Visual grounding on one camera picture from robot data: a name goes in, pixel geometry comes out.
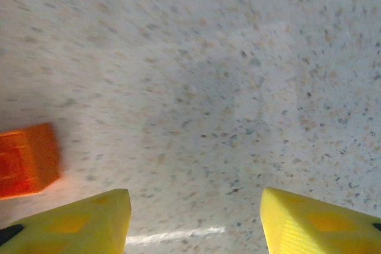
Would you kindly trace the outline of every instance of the yellow plastic piece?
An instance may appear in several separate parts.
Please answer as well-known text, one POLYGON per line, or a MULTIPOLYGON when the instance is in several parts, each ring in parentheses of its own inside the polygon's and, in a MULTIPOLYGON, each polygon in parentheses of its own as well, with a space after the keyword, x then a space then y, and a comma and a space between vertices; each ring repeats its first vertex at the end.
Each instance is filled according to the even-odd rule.
POLYGON ((130 216, 128 190, 111 190, 12 223, 25 229, 0 254, 123 254, 130 216))
POLYGON ((262 193, 270 254, 381 253, 381 219, 278 189, 262 193))

